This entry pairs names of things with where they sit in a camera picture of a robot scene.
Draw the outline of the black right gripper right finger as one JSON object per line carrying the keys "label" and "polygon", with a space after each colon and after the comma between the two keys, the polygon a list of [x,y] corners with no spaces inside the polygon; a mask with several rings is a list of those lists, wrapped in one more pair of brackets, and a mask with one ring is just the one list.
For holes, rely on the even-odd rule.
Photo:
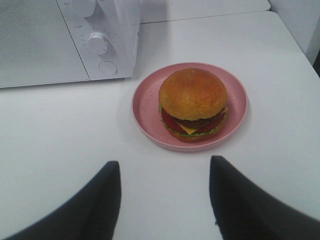
{"label": "black right gripper right finger", "polygon": [[223,156],[210,160],[209,196],[224,240],[318,240],[320,222],[276,199]]}

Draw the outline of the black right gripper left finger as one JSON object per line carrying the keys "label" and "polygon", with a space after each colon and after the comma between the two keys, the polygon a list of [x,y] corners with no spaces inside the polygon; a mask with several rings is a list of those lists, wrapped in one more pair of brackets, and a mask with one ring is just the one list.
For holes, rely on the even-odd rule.
{"label": "black right gripper left finger", "polygon": [[56,210],[8,237],[10,240],[111,240],[122,198],[118,161],[108,161]]}

